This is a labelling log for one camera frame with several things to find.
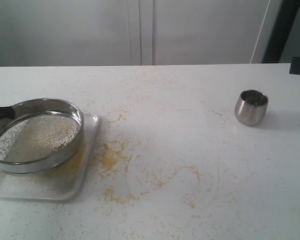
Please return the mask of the round steel mesh sieve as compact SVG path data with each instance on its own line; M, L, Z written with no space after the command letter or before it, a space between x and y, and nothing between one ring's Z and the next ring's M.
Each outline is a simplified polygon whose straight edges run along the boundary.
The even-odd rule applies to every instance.
M34 117L43 115L58 115L70 117L79 124L79 131L74 139L51 155L26 162L7 162L0 160L0 170L12 175L30 175L56 168L71 157L80 148L84 135L84 116L74 104L57 98L37 98L11 105L15 110L15 118L0 120L0 136L8 128Z

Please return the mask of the yellow fine grains on tray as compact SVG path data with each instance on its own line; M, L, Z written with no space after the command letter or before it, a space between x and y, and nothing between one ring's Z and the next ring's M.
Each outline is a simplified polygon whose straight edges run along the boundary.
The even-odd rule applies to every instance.
M44 175L49 178L56 177L72 177L77 174L79 169L81 168L82 162L84 160L84 154L86 151L87 143L84 141L77 153L68 161L63 163L62 165L54 168L53 170L48 171Z

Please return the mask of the white square tray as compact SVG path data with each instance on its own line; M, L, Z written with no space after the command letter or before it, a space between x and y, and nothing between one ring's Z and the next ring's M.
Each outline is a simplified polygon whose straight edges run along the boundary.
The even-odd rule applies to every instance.
M74 176L47 177L45 173L27 176L9 175L0 171L0 199L29 201L66 201L74 197L83 185L92 157L101 118L84 115L86 150L80 169Z

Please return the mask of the stainless steel cup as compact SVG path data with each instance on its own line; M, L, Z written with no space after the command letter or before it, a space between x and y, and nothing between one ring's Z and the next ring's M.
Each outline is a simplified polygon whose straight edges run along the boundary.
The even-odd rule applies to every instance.
M234 107L235 118L246 126L259 124L267 112L269 98L255 89L247 89L240 93Z

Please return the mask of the white cabinet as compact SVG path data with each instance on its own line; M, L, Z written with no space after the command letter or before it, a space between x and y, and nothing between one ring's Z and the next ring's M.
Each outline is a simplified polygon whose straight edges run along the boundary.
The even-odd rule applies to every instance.
M0 0L0 67L260 63L279 0Z

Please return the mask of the pile of sieved grains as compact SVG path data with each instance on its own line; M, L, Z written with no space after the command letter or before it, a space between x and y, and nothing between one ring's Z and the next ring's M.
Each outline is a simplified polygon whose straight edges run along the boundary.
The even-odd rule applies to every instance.
M75 120L61 115L23 120L0 136L0 161L23 163L48 157L68 145L79 129Z

